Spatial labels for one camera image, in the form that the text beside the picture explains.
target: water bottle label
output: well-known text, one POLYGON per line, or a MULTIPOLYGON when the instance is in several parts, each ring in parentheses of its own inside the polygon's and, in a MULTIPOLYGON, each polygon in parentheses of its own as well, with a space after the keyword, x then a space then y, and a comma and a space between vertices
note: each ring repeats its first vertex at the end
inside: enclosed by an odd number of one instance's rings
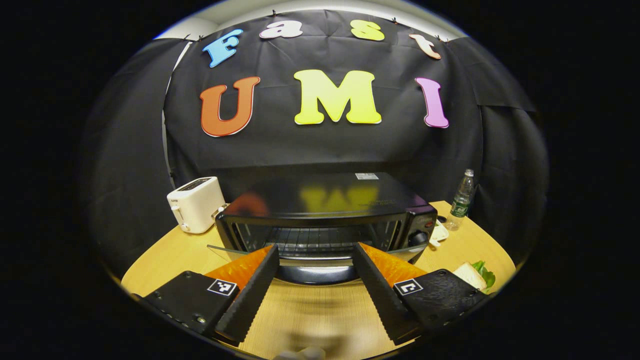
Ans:
POLYGON ((467 214, 469 210, 469 204, 461 204, 459 202, 454 201, 453 206, 451 206, 451 215, 461 218, 467 214))

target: oven knob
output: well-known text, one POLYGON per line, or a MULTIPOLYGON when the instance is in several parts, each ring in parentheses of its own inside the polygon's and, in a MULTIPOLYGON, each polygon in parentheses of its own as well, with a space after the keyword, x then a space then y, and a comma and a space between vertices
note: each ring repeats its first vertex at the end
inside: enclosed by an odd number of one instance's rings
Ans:
POLYGON ((409 246, 416 246, 429 241, 429 236, 422 231, 416 231, 409 237, 409 246))

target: bread slice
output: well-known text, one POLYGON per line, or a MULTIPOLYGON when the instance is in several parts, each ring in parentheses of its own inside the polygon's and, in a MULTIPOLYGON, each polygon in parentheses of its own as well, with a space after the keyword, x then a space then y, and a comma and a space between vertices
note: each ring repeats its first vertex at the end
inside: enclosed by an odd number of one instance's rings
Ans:
POLYGON ((486 282, 480 275, 480 273, 474 269, 473 266, 469 262, 465 262, 460 265, 456 271, 453 272, 454 275, 458 276, 460 279, 466 281, 469 285, 473 286, 476 289, 484 290, 486 289, 486 282))

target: lettuce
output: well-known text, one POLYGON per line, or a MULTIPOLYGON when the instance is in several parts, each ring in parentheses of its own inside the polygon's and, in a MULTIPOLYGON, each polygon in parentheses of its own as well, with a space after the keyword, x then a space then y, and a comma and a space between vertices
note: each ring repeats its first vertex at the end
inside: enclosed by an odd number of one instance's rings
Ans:
POLYGON ((480 260, 477 263, 471 264, 471 266, 473 266, 473 268, 480 274, 480 276, 486 282, 486 289, 484 289, 483 292, 488 293, 488 290, 495 283, 495 275, 484 267, 484 261, 480 260))

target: wooden table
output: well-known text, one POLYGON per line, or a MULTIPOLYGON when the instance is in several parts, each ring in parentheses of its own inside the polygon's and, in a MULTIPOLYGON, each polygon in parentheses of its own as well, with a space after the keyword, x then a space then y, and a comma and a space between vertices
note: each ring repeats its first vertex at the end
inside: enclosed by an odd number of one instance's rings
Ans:
MULTIPOLYGON (((451 208, 445 201, 430 204, 445 216, 451 208)), ((438 248, 430 245, 415 265, 427 272, 453 271, 465 261, 484 260, 496 278, 491 292, 500 290, 515 273, 506 251, 468 218, 440 244, 438 248)), ((215 227, 204 234, 188 234, 176 227, 138 258, 121 285, 146 296, 185 270, 206 274, 230 261, 226 253, 207 245, 223 246, 215 227)), ((330 360, 363 359, 407 344, 395 346, 389 340, 361 280, 304 286, 273 279, 245 341, 236 349, 272 359, 281 351, 313 345, 323 348, 330 360)))

